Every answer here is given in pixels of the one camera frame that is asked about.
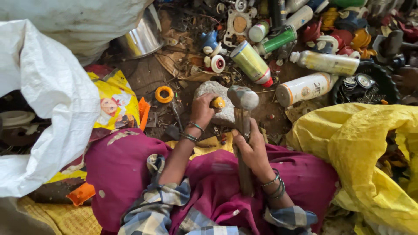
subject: cartoon character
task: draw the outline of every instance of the cartoon character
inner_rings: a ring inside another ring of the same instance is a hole
[[[112,98],[103,98],[100,100],[100,116],[97,119],[97,122],[101,125],[107,125],[109,120],[116,115],[117,108],[120,108],[116,122],[122,121],[123,116],[126,113],[126,105],[129,104],[130,99],[132,98],[131,94],[126,93],[124,90],[121,90],[121,94],[113,95]]]

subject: orange plastic ring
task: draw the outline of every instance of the orange plastic ring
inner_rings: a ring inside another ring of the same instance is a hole
[[[168,96],[166,98],[163,98],[161,96],[162,91],[168,92]],[[165,103],[170,102],[174,98],[174,92],[168,86],[162,86],[162,87],[157,88],[157,90],[155,91],[155,98],[157,99],[158,102],[165,104]]]

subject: hammer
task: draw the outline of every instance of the hammer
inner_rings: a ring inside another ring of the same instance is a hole
[[[248,142],[250,138],[250,117],[251,110],[257,107],[258,95],[248,87],[231,86],[227,92],[228,98],[234,107],[235,127]],[[241,192],[245,196],[254,195],[251,170],[242,160],[239,149],[235,153],[238,157],[238,174],[240,176]]]

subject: wooden hammer handle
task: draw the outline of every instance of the wooden hammer handle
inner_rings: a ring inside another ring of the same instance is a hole
[[[250,138],[250,116],[251,111],[239,109],[234,107],[235,127],[241,135],[248,142]],[[252,184],[251,169],[242,160],[242,155],[239,149],[236,149],[238,157],[238,174],[240,177],[241,192],[245,196],[254,195],[254,186]]]

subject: hammer head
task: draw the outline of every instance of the hammer head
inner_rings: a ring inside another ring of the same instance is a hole
[[[258,95],[250,88],[237,85],[228,89],[227,96],[235,107],[248,111],[257,107],[260,100]]]

